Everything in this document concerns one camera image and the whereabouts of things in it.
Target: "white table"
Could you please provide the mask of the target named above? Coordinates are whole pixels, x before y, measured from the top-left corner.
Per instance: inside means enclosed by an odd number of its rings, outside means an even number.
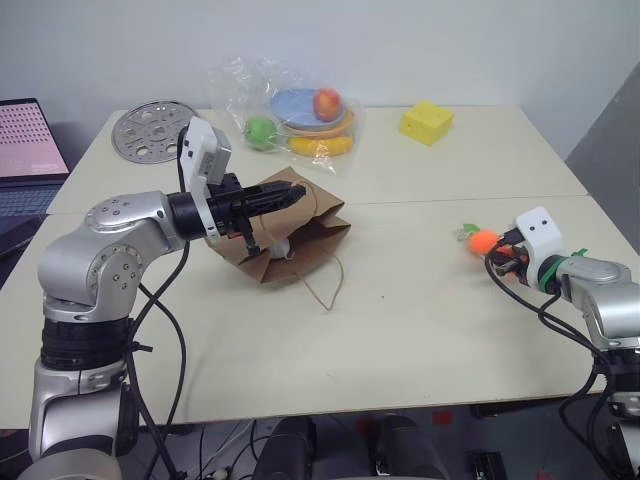
[[[434,146],[398,131],[406,108],[368,108],[355,158],[343,177],[296,167],[346,203],[585,195],[582,184],[515,106],[451,107],[454,125]],[[84,213],[105,198],[178,189],[175,163],[140,165],[111,145],[115,112],[57,195],[48,213]],[[229,171],[256,183],[289,166],[285,155],[244,145],[230,118],[202,110],[233,146]]]
[[[481,261],[455,238],[462,222],[502,231],[543,205],[570,248],[629,265],[639,257],[587,196],[347,204],[353,227],[337,254],[346,277],[326,313],[298,283],[261,286],[204,244],[193,245],[182,275],[163,301],[188,345],[177,422],[566,395],[586,379],[589,354],[542,327],[495,287]],[[32,366],[43,325],[38,258],[72,230],[80,214],[49,217],[0,291],[0,382],[10,388],[0,426],[27,425]],[[163,257],[145,274],[157,287],[177,261]],[[308,276],[322,296],[335,287],[332,262]],[[546,298],[514,285],[527,299]],[[138,311],[139,298],[134,311]],[[552,311],[586,333],[567,303]],[[169,322],[154,310],[138,353],[151,412],[166,418],[179,365]]]

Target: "string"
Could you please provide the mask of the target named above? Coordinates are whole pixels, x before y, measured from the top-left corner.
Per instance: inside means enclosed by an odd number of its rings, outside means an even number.
[[[314,208],[313,208],[313,213],[311,214],[311,218],[315,217],[316,214],[318,213],[318,197],[316,195],[315,190],[313,189],[313,187],[311,186],[311,184],[305,182],[304,180],[297,180],[295,182],[293,182],[291,184],[291,186],[295,186],[295,185],[304,185],[307,188],[307,191],[311,192],[311,196],[313,197],[313,201],[314,201]],[[267,235],[267,237],[269,238],[269,240],[271,242],[275,243],[279,243],[281,240],[278,240],[277,238],[275,238],[271,232],[267,229],[267,227],[264,224],[264,220],[262,219],[262,215],[260,215],[258,217],[258,222],[260,223],[260,227],[262,227],[262,230],[264,231],[265,235]],[[291,270],[291,273],[293,275],[295,275],[296,277],[298,277],[302,283],[304,284],[305,287],[307,287],[307,290],[309,291],[309,293],[313,296],[313,298],[316,299],[316,301],[322,305],[322,307],[327,311],[330,312],[331,309],[333,308],[333,305],[336,303],[336,298],[338,297],[338,293],[340,293],[340,290],[342,289],[342,284],[344,283],[344,267],[342,266],[342,262],[340,261],[340,259],[333,253],[328,253],[328,252],[324,252],[327,255],[332,256],[336,263],[338,264],[338,269],[340,271],[340,279],[338,280],[338,286],[336,287],[335,291],[333,292],[333,295],[331,297],[331,302],[329,303],[329,305],[327,305],[326,303],[324,303],[322,301],[322,299],[318,296],[318,294],[316,293],[316,291],[313,289],[313,287],[311,285],[309,285],[309,282],[307,282],[307,280],[304,278],[304,276],[298,272],[296,272],[295,270]],[[292,260],[295,256],[295,252],[289,252],[287,253],[287,255],[285,255],[284,260],[285,261],[289,261]]]

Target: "metal disc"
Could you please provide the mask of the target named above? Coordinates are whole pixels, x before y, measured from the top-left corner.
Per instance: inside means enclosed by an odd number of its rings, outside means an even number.
[[[146,103],[118,119],[111,132],[111,143],[122,158],[131,162],[175,160],[178,134],[194,116],[198,116],[196,112],[180,102]]]

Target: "yellow sponge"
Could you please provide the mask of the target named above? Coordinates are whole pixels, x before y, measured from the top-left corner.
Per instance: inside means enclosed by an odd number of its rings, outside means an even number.
[[[433,145],[451,127],[453,113],[429,102],[421,102],[402,116],[400,131],[416,140]]]

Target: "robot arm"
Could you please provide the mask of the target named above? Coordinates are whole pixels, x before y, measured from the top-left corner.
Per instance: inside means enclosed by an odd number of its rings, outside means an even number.
[[[591,343],[609,360],[611,412],[622,421],[610,427],[618,463],[640,472],[640,285],[619,263],[570,255],[549,213],[541,207],[520,215],[516,227],[489,254],[496,273],[512,272],[531,288],[561,294],[581,313]]]
[[[119,478],[114,457],[137,438],[138,410],[124,382],[124,356],[145,270],[205,236],[242,235],[249,253],[258,253],[249,219],[305,194],[303,186],[288,182],[242,188],[225,173],[230,147],[224,134],[203,120],[194,117],[180,143],[192,192],[106,200],[41,258],[45,325],[29,432],[35,463],[23,479]]]

